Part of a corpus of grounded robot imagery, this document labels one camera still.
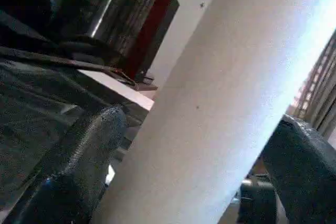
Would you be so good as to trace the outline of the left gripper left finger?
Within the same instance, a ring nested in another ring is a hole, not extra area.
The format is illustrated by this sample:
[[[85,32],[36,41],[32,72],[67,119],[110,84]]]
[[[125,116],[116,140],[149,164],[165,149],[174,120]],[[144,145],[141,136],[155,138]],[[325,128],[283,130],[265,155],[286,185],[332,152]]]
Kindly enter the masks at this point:
[[[126,128],[120,105],[84,113],[35,165],[3,222],[88,223]]]

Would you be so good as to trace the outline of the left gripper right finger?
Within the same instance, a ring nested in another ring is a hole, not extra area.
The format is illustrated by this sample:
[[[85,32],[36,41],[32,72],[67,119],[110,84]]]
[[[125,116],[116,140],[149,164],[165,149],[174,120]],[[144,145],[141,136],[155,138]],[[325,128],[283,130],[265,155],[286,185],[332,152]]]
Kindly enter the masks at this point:
[[[319,132],[284,115],[261,156],[290,223],[335,223],[335,149]]]

